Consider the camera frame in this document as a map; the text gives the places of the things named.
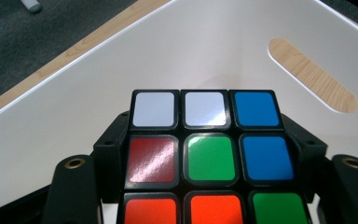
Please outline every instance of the oval cutout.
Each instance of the oval cutout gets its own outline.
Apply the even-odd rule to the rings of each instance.
[[[342,113],[356,111],[356,97],[285,39],[272,39],[268,51],[276,63],[331,109]]]

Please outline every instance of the green sticker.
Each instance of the green sticker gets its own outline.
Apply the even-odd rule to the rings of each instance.
[[[257,224],[308,224],[301,198],[295,193],[257,193],[253,196]]]
[[[188,175],[192,180],[235,178],[231,140],[221,135],[199,135],[188,139]]]

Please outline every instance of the wooden edge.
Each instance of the wooden edge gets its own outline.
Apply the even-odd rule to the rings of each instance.
[[[91,34],[74,44],[71,48],[53,59],[51,62],[31,74],[18,85],[2,94],[0,96],[0,109],[10,104],[31,88],[65,67],[68,63],[74,61],[87,51],[95,48],[104,42],[104,40],[124,30],[126,27],[170,1],[171,0],[138,0],[130,7],[117,14],[113,19],[106,22]]]
[[[356,111],[356,97],[288,41],[272,39],[268,51],[276,63],[330,108],[342,113]]]

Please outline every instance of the gray floor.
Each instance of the gray floor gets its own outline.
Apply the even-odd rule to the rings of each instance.
[[[38,14],[20,0],[0,0],[0,95],[136,0],[40,0]],[[358,22],[358,7],[322,0]]]

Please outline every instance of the white object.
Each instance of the white object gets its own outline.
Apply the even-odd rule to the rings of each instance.
[[[42,5],[36,0],[21,0],[21,2],[27,7],[28,11],[32,13],[42,10]]]

